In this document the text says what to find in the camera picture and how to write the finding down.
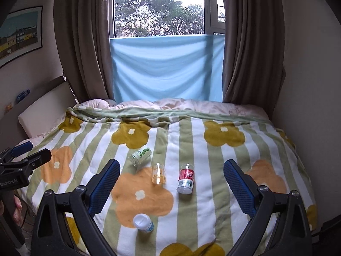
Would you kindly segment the person's left hand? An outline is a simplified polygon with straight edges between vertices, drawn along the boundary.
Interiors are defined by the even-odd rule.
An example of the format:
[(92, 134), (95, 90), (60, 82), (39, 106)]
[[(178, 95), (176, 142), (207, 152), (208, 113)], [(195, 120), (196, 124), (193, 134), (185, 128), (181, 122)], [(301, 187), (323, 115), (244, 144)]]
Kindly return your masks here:
[[(21, 214), (23, 207), (22, 207), (20, 199), (16, 195), (13, 196), (13, 199), (14, 199), (16, 208), (13, 212), (12, 219), (14, 220), (16, 225), (21, 227), (23, 223), (23, 216)], [(3, 204), (3, 201), (0, 201), (0, 215), (3, 215), (4, 210), (5, 210), (5, 206)]]

